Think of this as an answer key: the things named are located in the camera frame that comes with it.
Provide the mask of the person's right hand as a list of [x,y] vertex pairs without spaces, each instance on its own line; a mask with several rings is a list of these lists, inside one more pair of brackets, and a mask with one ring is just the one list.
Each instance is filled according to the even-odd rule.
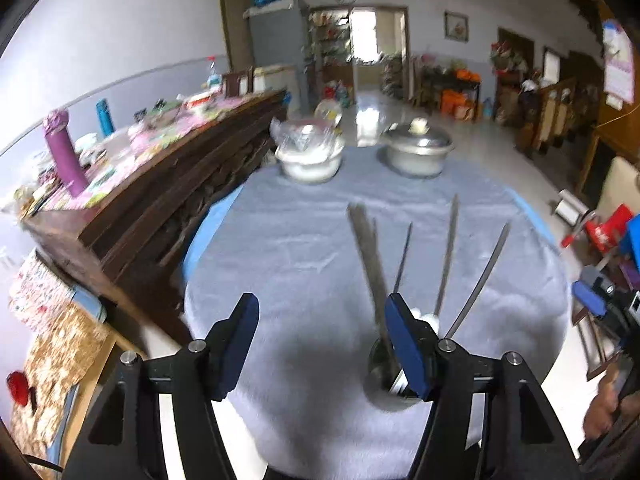
[[630,415],[634,411],[632,396],[618,400],[615,382],[619,374],[620,369],[617,364],[612,363],[600,379],[598,393],[592,399],[582,423],[586,440],[599,439],[609,432],[613,426],[613,416],[616,411],[620,411],[623,415]]

